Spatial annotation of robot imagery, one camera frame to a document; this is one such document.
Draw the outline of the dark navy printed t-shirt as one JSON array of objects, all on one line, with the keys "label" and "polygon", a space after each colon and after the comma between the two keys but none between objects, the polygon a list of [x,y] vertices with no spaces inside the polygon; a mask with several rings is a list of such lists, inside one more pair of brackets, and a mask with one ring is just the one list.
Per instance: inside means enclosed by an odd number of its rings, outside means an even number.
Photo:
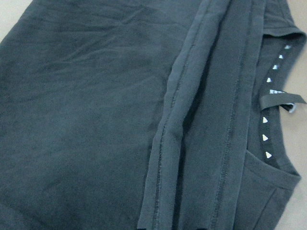
[{"label": "dark navy printed t-shirt", "polygon": [[34,0],[0,45],[3,230],[272,230],[300,181],[285,0]]}]

